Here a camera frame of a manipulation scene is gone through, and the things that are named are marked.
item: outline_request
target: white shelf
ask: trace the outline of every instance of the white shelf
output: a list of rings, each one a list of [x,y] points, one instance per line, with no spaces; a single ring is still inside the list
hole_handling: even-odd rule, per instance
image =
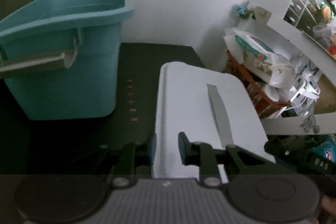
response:
[[[291,24],[274,15],[267,22],[267,26],[300,49],[336,86],[336,61],[324,47],[309,39]]]
[[[314,115],[316,125],[320,127],[318,135],[335,134],[336,115],[335,113],[325,113]],[[261,123],[267,135],[316,135],[311,129],[308,133],[300,126],[307,117],[288,117],[278,119],[263,119]]]

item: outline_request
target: bucket handle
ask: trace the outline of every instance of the bucket handle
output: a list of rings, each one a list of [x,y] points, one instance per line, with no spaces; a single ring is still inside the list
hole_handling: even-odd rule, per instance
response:
[[[73,49],[61,52],[48,52],[29,57],[4,60],[0,52],[2,67],[0,68],[0,79],[12,78],[37,71],[48,71],[55,69],[70,68],[78,53],[78,40],[73,39]]]

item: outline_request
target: package of wipes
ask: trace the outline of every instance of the package of wipes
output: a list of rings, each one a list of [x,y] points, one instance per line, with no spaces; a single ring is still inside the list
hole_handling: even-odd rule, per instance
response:
[[[232,56],[248,70],[275,88],[289,90],[295,82],[295,69],[289,60],[274,52],[249,32],[231,29],[224,36]]]

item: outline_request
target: toy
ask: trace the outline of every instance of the toy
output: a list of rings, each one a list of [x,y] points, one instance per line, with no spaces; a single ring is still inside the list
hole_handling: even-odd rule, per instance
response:
[[[336,46],[335,45],[331,45],[328,49],[328,52],[331,54],[331,55],[336,55]]]
[[[236,11],[241,19],[248,19],[253,12],[252,10],[247,9],[244,5],[239,5]]]
[[[328,5],[324,4],[322,7],[321,7],[321,12],[322,12],[322,15],[323,15],[323,18],[325,20],[331,20],[332,19],[332,14],[331,14],[331,9]]]

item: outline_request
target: plastic bag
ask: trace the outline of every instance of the plastic bag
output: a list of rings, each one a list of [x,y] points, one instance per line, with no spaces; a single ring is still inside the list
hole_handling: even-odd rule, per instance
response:
[[[336,18],[324,26],[314,26],[313,33],[318,37],[330,38],[336,33]]]
[[[234,29],[224,40],[232,56],[266,83],[280,89],[292,88],[296,73],[289,60],[275,53],[259,38]]]

